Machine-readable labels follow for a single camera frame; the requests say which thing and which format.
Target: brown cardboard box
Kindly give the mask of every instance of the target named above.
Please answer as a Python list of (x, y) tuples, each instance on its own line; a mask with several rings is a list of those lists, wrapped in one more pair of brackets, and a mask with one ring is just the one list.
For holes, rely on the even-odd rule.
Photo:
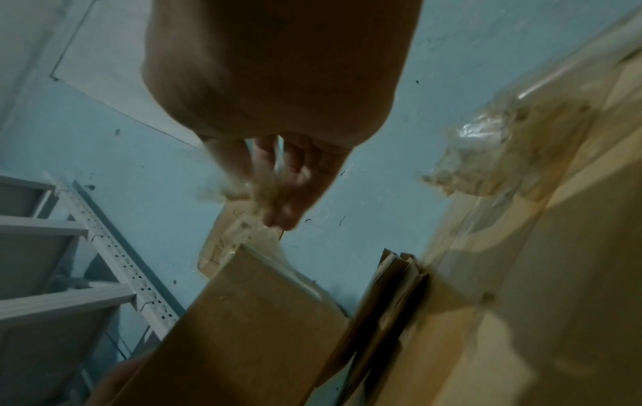
[(369, 342), (408, 265), (386, 251), (351, 320), (314, 282), (241, 245), (113, 405), (302, 406)]

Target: painted concrete floor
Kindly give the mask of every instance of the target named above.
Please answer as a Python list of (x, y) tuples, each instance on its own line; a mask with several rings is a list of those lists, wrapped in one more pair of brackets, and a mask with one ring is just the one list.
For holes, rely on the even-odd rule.
[[(292, 265), (354, 308), (383, 248), (421, 255), (430, 242), (448, 202), (418, 179), (443, 152), (441, 129), (637, 5), (426, 0), (393, 113), (309, 221), (285, 234)], [(182, 306), (203, 287), (197, 256), (220, 206), (200, 198), (217, 170), (192, 147), (44, 80), (0, 134), (0, 165), (95, 186), (88, 192)]]

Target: white board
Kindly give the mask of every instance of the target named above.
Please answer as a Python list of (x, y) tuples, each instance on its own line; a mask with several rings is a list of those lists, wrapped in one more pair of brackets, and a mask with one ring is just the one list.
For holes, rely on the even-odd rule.
[(96, 1), (53, 76), (147, 126), (200, 146), (199, 138), (168, 116), (142, 81), (150, 11), (151, 0)]

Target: light blue surface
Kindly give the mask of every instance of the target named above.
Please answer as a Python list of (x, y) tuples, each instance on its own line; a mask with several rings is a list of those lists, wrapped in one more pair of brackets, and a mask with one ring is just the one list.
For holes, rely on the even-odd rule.
[[(418, 182), (443, 152), (441, 129), (638, 4), (426, 1), (391, 117), (285, 234), (292, 265), (353, 309), (381, 250), (421, 254), (447, 207)], [(191, 147), (46, 81), (0, 138), (0, 165), (95, 185), (96, 203), (176, 299), (187, 307), (199, 293), (197, 256), (219, 206), (199, 198), (216, 170)]]

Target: clear packing tape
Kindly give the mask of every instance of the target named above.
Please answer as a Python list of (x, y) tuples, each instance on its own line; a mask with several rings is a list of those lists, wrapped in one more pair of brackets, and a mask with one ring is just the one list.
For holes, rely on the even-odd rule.
[[(446, 152), (423, 181), (447, 195), (549, 195), (581, 144), (584, 165), (574, 165), (577, 171), (642, 125), (642, 80), (609, 103), (625, 70), (638, 69), (642, 77), (641, 56), (639, 9), (567, 58), (497, 93), (471, 120), (448, 130)], [(586, 139), (595, 123), (605, 126), (591, 131), (601, 136)]]

